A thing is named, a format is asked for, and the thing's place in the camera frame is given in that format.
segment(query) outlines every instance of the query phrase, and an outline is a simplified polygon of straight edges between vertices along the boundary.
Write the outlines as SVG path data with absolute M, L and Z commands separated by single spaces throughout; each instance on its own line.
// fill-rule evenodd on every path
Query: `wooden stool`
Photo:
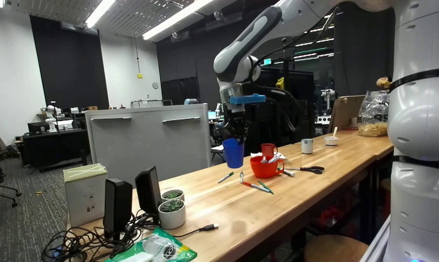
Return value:
M 341 235 L 321 235 L 304 248 L 305 262 L 359 262 L 368 246 Z
M 391 179 L 383 179 L 380 184 L 381 188 L 384 189 L 383 218 L 386 220 L 391 214 Z

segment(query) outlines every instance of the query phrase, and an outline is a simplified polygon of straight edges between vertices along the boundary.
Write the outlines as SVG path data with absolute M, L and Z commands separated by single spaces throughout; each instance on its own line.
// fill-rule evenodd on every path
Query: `black speaker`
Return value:
M 119 240 L 132 215 L 132 190 L 130 183 L 116 178 L 106 179 L 103 227 L 106 238 Z
M 135 186 L 137 188 L 140 209 L 148 214 L 158 216 L 158 207 L 162 203 L 162 200 L 156 166 L 142 171 L 135 178 Z

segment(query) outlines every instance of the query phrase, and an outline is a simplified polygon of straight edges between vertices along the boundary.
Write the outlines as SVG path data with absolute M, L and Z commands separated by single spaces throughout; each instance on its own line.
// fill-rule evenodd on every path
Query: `mug handle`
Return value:
M 281 162 L 281 163 L 282 163 L 282 168 L 279 169 L 279 170 L 277 170 L 276 173 L 275 173 L 274 175 L 278 175 L 278 174 L 281 174 L 281 173 L 284 172 L 284 160 L 282 160 L 282 159 L 278 159 L 277 162 Z

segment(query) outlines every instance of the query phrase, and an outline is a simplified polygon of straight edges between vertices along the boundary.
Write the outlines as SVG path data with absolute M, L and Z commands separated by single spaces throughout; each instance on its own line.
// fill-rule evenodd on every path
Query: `red mug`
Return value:
M 253 174 L 258 178 L 271 178 L 277 174 L 281 174 L 284 170 L 284 160 L 278 159 L 273 163 L 262 163 L 262 156 L 255 156 L 250 159 L 250 166 L 252 167 Z M 282 163 L 282 168 L 278 170 L 278 163 Z
M 278 153 L 278 148 L 274 146 L 274 144 L 261 144 L 261 153 L 262 155 L 268 157 L 273 157 L 275 154 Z

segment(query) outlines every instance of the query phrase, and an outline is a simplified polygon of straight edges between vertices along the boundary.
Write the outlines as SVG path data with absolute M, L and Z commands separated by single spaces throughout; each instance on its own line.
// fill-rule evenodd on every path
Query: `succulent plant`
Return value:
M 171 192 L 171 193 L 167 193 L 167 194 L 165 195 L 165 198 L 167 198 L 167 199 L 173 199 L 173 198 L 176 198 L 176 197 L 178 197 L 178 196 L 180 196 L 180 195 L 182 195 L 181 192 Z
M 162 212 L 165 212 L 165 213 L 171 213 L 171 212 L 174 212 L 174 211 L 181 209 L 181 207 L 183 207 L 183 206 L 184 206 L 184 203 L 182 200 L 174 199 L 174 200 L 164 202 L 162 204 L 162 206 L 160 207 L 160 210 Z

